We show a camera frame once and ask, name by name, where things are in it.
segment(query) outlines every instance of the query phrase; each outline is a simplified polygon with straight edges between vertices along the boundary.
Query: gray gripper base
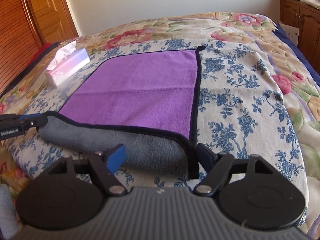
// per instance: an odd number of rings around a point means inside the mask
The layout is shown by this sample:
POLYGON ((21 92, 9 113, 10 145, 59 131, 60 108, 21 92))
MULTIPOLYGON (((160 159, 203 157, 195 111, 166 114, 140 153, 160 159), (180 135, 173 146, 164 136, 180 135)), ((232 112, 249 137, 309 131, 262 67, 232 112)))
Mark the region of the gray gripper base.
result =
POLYGON ((136 187, 110 198, 79 227, 45 231, 25 226, 13 240, 307 240, 297 228, 259 232, 223 216, 211 198, 187 188, 136 187))

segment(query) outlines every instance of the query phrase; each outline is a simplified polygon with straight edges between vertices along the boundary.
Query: white tissue box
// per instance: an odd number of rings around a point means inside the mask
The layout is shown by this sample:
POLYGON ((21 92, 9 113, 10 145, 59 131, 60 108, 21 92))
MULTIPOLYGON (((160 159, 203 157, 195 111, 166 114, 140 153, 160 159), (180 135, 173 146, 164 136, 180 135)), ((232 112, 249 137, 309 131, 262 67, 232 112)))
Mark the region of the white tissue box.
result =
POLYGON ((45 76, 50 84, 57 87, 89 62, 85 49, 76 50, 61 60, 54 69, 46 70, 45 76))

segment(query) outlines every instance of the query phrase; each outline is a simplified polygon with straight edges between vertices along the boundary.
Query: door frame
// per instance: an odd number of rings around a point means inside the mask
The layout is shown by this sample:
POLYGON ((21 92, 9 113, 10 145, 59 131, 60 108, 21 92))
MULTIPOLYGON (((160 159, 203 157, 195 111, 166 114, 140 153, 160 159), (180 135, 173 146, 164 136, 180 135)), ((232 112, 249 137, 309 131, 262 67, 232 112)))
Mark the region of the door frame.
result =
MULTIPOLYGON (((68 18, 68 22, 70 23, 72 33, 73 33, 73 35, 75 37, 79 37, 78 31, 76 29, 75 23, 73 22, 73 19, 72 19, 72 16, 71 16, 68 4, 67 4, 67 1, 66 0, 61 0, 61 1, 62 1, 62 4, 63 4, 63 9, 65 11, 65 14, 67 15, 67 18, 68 18)), ((38 25, 38 21, 36 19, 36 15, 35 15, 34 10, 32 8, 31 0, 27 0, 27 4, 28 4, 29 10, 30 10, 30 13, 31 13, 31 15, 33 17, 33 21, 36 23, 37 32, 39 33, 41 42, 42 42, 42 44, 45 44, 46 41, 45 41, 44 36, 42 35, 42 32, 41 32, 40 27, 38 25)))

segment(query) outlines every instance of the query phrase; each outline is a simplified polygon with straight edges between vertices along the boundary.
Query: purple microfiber towel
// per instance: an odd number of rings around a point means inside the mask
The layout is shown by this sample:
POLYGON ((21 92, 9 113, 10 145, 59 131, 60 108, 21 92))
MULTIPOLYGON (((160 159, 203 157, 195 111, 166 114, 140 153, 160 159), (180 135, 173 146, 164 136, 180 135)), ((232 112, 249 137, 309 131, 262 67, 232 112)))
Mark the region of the purple microfiber towel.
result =
POLYGON ((198 72, 196 50, 114 57, 99 66, 59 113, 79 123, 156 128, 190 138, 196 130, 191 123, 196 122, 198 72))

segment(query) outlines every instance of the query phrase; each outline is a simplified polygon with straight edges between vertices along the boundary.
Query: floral bedspread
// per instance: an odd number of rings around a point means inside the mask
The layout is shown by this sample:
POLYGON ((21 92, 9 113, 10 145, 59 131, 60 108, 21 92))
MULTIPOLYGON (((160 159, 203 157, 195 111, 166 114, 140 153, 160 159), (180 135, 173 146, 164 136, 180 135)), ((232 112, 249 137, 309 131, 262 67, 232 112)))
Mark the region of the floral bedspread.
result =
MULTIPOLYGON (((198 141, 215 152, 224 150, 238 158, 258 153, 272 163, 304 194, 309 208, 301 229, 317 238, 320 89, 292 50, 275 36, 274 28, 273 22, 264 16, 227 12, 121 25, 97 35, 76 38, 77 49, 86 48, 91 62, 72 76, 70 82, 55 89, 47 85, 43 71, 55 51, 70 42, 66 41, 0 99, 0 113, 59 110, 92 71, 110 57, 205 45, 201 52, 198 141)), ((43 141, 33 129, 24 137, 3 144, 1 182, 10 185, 16 193, 28 183, 24 174, 34 178, 61 154, 69 152, 43 141)), ((72 154, 74 158, 83 157, 72 154)), ((193 188, 199 182, 124 168, 117 176, 128 187, 193 188)), ((204 176, 201 170, 200 179, 204 176)))

